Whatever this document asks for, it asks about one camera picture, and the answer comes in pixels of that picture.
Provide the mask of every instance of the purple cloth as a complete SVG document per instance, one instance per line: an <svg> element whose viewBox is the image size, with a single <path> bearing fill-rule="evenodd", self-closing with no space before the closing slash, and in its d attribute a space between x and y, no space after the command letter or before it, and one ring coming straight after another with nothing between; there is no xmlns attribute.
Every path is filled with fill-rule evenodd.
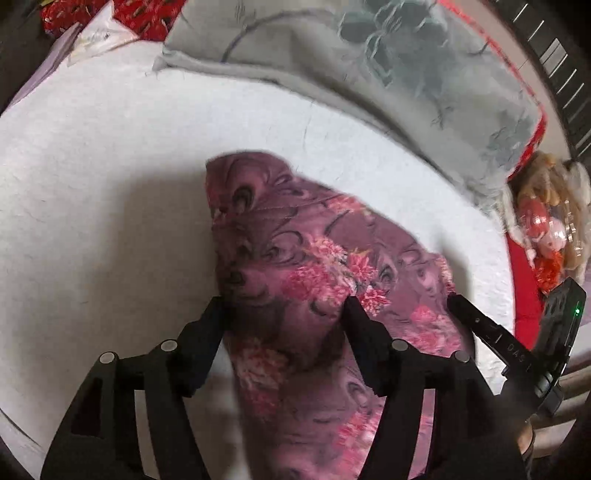
<svg viewBox="0 0 591 480"><path fill-rule="evenodd" d="M449 356L462 341L445 307L445 259L270 154L212 160L207 196L219 287L238 306L226 346L259 458L277 479L355 479L384 399L361 379L340 306L357 295L393 338ZM433 400L428 392L410 478L427 462Z"/></svg>
<svg viewBox="0 0 591 480"><path fill-rule="evenodd" d="M16 103L24 99L29 93L35 88L41 85L41 82L45 80L49 75L56 71L61 61L68 55L72 45L76 41L78 33L82 30L82 26L79 23L75 23L64 34L58 38L55 43L51 46L47 58L43 60L43 63L33 73L31 78L27 80L25 85L17 92L11 102L8 104L7 110Z"/></svg>

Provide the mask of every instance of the white fabric surface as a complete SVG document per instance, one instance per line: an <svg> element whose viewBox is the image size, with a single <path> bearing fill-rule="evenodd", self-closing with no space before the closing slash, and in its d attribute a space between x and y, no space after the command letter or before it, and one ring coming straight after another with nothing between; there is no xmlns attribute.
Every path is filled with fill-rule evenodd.
<svg viewBox="0 0 591 480"><path fill-rule="evenodd" d="M160 51L136 42L60 68L0 118L0 409L43 450L101 352L176 337L215 294L203 180L224 152L272 151L360 197L446 255L459 291L513 330L499 222L430 167L269 84L153 73ZM480 345L478 364L498 391L502 364ZM212 478L246 478L223 352L189 412Z"/></svg>

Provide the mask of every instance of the silver screw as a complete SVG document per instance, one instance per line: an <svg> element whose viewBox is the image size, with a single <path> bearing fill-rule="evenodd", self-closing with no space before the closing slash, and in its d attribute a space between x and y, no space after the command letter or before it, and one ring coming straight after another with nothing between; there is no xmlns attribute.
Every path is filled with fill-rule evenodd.
<svg viewBox="0 0 591 480"><path fill-rule="evenodd" d="M176 341L174 340L165 340L164 342L162 342L162 344L160 345L160 348L164 351L164 352L172 352L174 350L176 350L178 347L178 344Z"/></svg>
<svg viewBox="0 0 591 480"><path fill-rule="evenodd" d="M408 348L408 343L400 338L397 338L392 342L392 348L397 352L404 352Z"/></svg>
<svg viewBox="0 0 591 480"><path fill-rule="evenodd" d="M453 354L453 356L456 357L456 360L458 362L462 362L463 364L466 364L470 361L470 355L468 355L463 350L458 350L456 353Z"/></svg>
<svg viewBox="0 0 591 480"><path fill-rule="evenodd" d="M113 360L115 360L115 354L113 352L105 352L99 358L102 364L110 364Z"/></svg>

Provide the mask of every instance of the orange pom-pom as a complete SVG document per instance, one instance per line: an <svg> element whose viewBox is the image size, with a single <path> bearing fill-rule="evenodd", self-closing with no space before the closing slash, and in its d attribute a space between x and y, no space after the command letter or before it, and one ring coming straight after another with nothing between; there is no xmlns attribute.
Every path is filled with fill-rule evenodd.
<svg viewBox="0 0 591 480"><path fill-rule="evenodd" d="M537 256L534 259L535 279L538 288L547 295L550 290L556 288L562 276L563 256L560 252L554 252L551 258Z"/></svg>

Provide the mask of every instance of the black device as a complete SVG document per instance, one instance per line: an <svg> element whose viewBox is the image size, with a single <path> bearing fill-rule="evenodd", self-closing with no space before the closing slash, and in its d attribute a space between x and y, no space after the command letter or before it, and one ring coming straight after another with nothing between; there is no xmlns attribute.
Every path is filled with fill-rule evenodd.
<svg viewBox="0 0 591 480"><path fill-rule="evenodd" d="M504 393L494 396L468 354L423 354L402 339L392 339L356 297L348 297L340 324L364 382L376 395L387 397L359 480L407 480L427 388L436 391L436 408L421 479L525 480L511 423L525 421L536 411L551 413L560 403L557 380L585 298L572 280L553 291L540 341L530 353L462 296L449 297L452 315L507 364ZM113 352L103 353L58 428L41 480L150 479L139 456L134 390L145 391L161 480L208 480L183 397L191 397L205 382L231 318L223 300L214 297L201 319L187 324L176 340L166 340L138 357L119 359Z"/></svg>

